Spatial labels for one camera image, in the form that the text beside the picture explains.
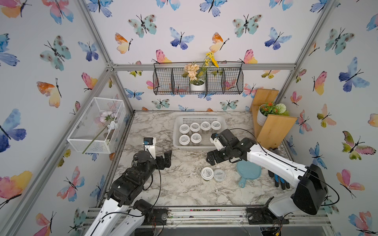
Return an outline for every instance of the black wire basket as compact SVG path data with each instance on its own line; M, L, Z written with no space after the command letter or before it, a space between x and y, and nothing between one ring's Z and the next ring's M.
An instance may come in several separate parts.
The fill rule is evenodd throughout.
M156 67L153 72L153 92L156 95L171 94L241 94L243 92L243 71L240 66L219 64L210 67L202 76L206 90L191 91L190 79L184 67Z

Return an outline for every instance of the marble countertop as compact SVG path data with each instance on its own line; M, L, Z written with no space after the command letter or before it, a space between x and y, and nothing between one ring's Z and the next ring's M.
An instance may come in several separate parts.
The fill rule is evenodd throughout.
M242 128L253 132L250 112L136 112L114 180L131 166L133 155L143 149L143 138L156 137L157 156L172 149L171 167L160 171L161 193L156 206L260 205L272 196L287 192L281 187L274 186L274 180L269 177L267 169L263 168L258 179L247 180L245 188L240 188L238 182L241 177L236 171L236 164L222 162L210 166L205 159L207 151L183 151L175 148L172 137L176 117L193 114L222 116L229 129ZM251 134L243 130L232 132L240 140L243 137L253 139ZM287 157L282 145L279 151L283 157ZM222 169L226 173L226 179L222 182L216 182L214 179L203 180L200 171L204 167L211 167L213 170ZM160 185L159 172L155 171L153 176L151 187L147 191L142 191L135 200L143 198L151 204L156 201Z

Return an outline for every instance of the white jar lid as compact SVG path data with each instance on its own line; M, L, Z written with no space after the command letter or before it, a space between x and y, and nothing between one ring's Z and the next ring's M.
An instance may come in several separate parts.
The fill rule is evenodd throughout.
M217 182L222 182L226 178L226 173L221 169L214 170L214 179Z
M180 133L187 134L187 133L189 133L190 128L187 124L183 124L183 125L180 126L179 130L180 130Z
M221 127L222 127L222 125L220 124L219 121L213 121L213 122L211 123L211 128L212 128L213 130L220 130Z
M183 134L180 136L178 141L181 145L188 145L190 143L190 138L188 135Z
M214 171L210 167L201 170L201 176L204 180L211 180L214 177Z
M204 130L204 131L210 130L211 129L210 123L207 122L207 121L202 122L201 123L201 129Z
M194 133L190 137L190 140L192 141L192 143L200 143L202 140L202 137L199 133Z
M201 129L200 125L198 123L192 123L190 125L190 130L193 132L198 132Z

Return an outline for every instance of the flower pot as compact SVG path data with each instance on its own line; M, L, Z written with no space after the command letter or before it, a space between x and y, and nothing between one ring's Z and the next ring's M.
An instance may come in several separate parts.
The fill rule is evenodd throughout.
M267 116L263 115L260 111L260 108L262 107L263 105L261 105L259 107L259 111L257 112L257 123L260 125L260 126L263 126L266 119L268 118Z
M201 85L194 85L190 84L190 91L205 91L206 90L206 84L203 83Z

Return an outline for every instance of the white plastic basket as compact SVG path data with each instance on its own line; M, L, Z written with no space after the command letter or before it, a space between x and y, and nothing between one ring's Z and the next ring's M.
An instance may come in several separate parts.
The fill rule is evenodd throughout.
M100 122L100 115L104 111L113 111L116 113L116 123L118 123L112 137L109 137L108 129L106 128L85 151L86 153L112 153L114 150L114 143L121 129L122 122L125 117L125 105L123 100L107 99L102 97L94 97L89 106L85 109L84 114L76 123L76 127L69 134L67 141L72 147L82 152L96 135L104 128L103 123Z
M207 121L210 124L213 121L219 121L221 124L221 129L214 131L211 129L211 132L208 132L207 134L203 134L203 131L200 131L200 134L202 136L202 141L196 146L193 146L194 144L190 142L188 145L183 146L179 142L179 138L182 135L180 133L179 128L182 124L191 125L192 123L196 122L198 124L201 124L202 122ZM173 128L173 146L185 151L199 151L199 150L205 150L205 151L211 151L215 150L214 144L210 142L210 137L212 133L220 133L223 130L227 129L226 121L221 116L178 116L175 120L174 128Z

